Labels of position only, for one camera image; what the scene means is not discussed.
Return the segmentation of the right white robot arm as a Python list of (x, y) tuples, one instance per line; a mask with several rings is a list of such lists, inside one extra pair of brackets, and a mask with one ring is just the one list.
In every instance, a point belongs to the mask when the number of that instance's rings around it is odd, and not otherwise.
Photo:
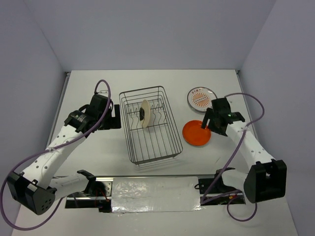
[[(229, 137), (236, 144), (232, 156), (216, 173), (204, 195), (209, 194), (213, 187), (219, 192), (233, 187), (241, 191), (252, 204), (285, 196), (287, 165), (263, 148), (249, 130), (245, 118), (239, 112), (232, 112), (226, 97), (212, 101), (212, 107), (207, 109), (201, 127)], [(246, 174), (228, 167), (238, 152), (248, 165), (249, 172)]]

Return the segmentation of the white plate red pattern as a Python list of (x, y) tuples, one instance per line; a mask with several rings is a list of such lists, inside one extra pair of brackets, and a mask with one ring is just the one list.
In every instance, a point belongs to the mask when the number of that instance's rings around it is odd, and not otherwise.
[(192, 88), (187, 94), (188, 106), (197, 113), (206, 113), (212, 108), (212, 101), (217, 99), (214, 91), (206, 87)]

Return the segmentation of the orange plate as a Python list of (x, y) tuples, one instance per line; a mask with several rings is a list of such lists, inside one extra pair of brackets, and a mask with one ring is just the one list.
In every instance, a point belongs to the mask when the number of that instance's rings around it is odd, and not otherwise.
[(207, 126), (204, 129), (201, 128), (201, 125), (202, 121), (191, 120), (182, 129), (184, 140), (192, 146), (201, 147), (210, 141), (211, 131)]

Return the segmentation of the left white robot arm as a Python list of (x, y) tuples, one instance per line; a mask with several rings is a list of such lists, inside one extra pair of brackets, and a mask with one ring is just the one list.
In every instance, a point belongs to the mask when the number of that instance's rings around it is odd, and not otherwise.
[(91, 196), (102, 183), (96, 177), (79, 170), (74, 175), (56, 177), (55, 173), (70, 154), (87, 138), (87, 131), (121, 128), (120, 106), (101, 93), (95, 93), (89, 104), (69, 114), (59, 134), (37, 157), (19, 174), (9, 173), (7, 184), (14, 200), (42, 215), (54, 201), (70, 194), (81, 192)]

